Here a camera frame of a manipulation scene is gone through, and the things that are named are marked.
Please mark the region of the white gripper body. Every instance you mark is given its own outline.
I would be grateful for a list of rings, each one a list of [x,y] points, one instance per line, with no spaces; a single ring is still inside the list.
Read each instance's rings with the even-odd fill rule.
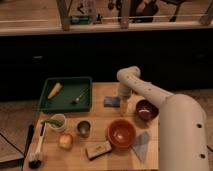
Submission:
[[[118,88],[118,97],[120,98],[120,114],[124,115],[128,107],[128,99],[132,95],[132,90],[126,86],[120,85]]]

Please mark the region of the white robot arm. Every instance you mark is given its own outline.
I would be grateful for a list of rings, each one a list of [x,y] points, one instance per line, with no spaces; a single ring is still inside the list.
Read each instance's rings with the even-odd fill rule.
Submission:
[[[118,95],[137,92],[159,109],[159,171],[210,171],[206,113],[185,94],[174,94],[140,79],[137,66],[120,69]]]

